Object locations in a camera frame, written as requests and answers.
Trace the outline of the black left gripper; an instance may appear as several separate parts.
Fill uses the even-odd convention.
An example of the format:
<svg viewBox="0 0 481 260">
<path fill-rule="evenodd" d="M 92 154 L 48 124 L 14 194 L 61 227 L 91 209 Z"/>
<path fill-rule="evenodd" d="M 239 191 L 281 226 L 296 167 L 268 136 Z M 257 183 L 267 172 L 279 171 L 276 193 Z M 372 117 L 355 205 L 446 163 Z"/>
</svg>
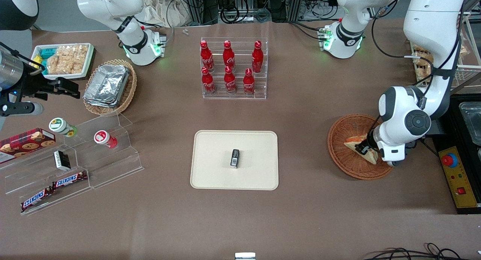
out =
<svg viewBox="0 0 481 260">
<path fill-rule="evenodd" d="M 367 134 L 366 139 L 361 142 L 361 146 L 356 147 L 356 151 L 359 154 L 366 155 L 371 149 L 374 151 L 380 151 L 380 148 L 377 144 L 377 140 L 379 138 L 378 128 L 379 126 L 372 128 Z"/>
</svg>

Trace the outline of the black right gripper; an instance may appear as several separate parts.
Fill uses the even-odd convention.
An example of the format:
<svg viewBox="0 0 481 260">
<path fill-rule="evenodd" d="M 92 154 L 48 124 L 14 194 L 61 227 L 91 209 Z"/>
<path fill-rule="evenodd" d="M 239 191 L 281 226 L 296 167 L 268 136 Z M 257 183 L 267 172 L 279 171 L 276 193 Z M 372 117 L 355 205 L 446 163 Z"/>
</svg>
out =
<svg viewBox="0 0 481 260">
<path fill-rule="evenodd" d="M 79 85 L 68 79 L 56 79 L 56 89 L 53 82 L 44 77 L 42 73 L 31 75 L 23 73 L 17 82 L 17 101 L 24 97 L 40 95 L 42 100 L 48 99 L 48 94 L 67 95 L 80 99 Z"/>
</svg>

